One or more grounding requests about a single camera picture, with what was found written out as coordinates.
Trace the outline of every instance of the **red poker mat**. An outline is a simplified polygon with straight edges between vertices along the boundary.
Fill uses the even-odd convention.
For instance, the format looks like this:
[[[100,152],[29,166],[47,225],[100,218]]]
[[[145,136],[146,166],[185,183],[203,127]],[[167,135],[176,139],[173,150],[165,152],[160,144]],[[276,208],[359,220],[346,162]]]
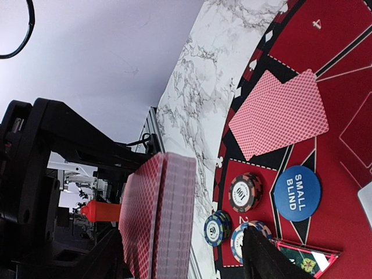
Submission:
[[[229,212],[233,227],[261,220],[274,235],[321,248],[341,251],[322,278],[370,278],[372,231],[357,192],[372,180],[372,3],[371,1],[288,1],[254,51],[225,123],[216,168],[213,200]],[[246,161],[228,123],[265,70],[282,83],[312,69],[324,103],[329,132]],[[276,210],[273,190],[287,168],[304,165],[322,184],[317,212],[303,222],[283,219]],[[260,175],[264,195],[251,212],[235,212],[228,201],[234,177],[246,172]],[[214,248],[221,279],[242,277],[230,240]]]

